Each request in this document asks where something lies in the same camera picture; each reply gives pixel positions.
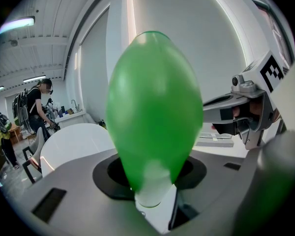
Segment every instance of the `gray floor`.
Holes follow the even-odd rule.
[[[2,184],[1,190],[7,199],[14,199],[18,201],[26,190],[32,186],[27,174],[24,171],[22,164],[25,162],[23,155],[23,149],[29,145],[28,140],[22,140],[13,146],[16,159],[20,164],[19,169],[14,170],[12,165],[8,165],[5,162],[3,168],[0,171],[0,183]],[[32,165],[29,165],[29,171],[31,172],[35,180],[40,179],[41,173],[36,170]]]

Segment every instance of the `dark pants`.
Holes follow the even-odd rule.
[[[16,161],[13,145],[12,145],[10,139],[2,138],[1,139],[1,148],[2,148],[2,150],[4,152],[4,154],[6,155],[6,157],[11,162],[11,164],[13,166],[15,166],[17,161]]]
[[[38,129],[41,127],[43,130],[44,140],[47,141],[50,137],[50,134],[45,127],[44,120],[40,116],[30,116],[29,118],[29,125],[34,130],[34,132],[37,134]]]

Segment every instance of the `ceiling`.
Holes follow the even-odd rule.
[[[39,75],[63,80],[69,37],[86,2],[22,0],[6,22],[34,16],[35,24],[0,34],[0,86],[23,89],[24,79]]]

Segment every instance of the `balloon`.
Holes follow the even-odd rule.
[[[127,47],[110,80],[106,115],[136,199],[158,205],[203,124],[196,76],[166,35],[147,31]]]

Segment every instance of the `black rectangular slot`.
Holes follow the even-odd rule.
[[[47,195],[34,208],[32,213],[42,221],[48,223],[55,210],[59,206],[67,191],[52,188]]]
[[[240,165],[236,164],[236,163],[226,163],[226,164],[224,164],[224,167],[227,167],[227,168],[230,168],[230,169],[236,170],[236,171],[239,171],[239,169],[240,169]]]

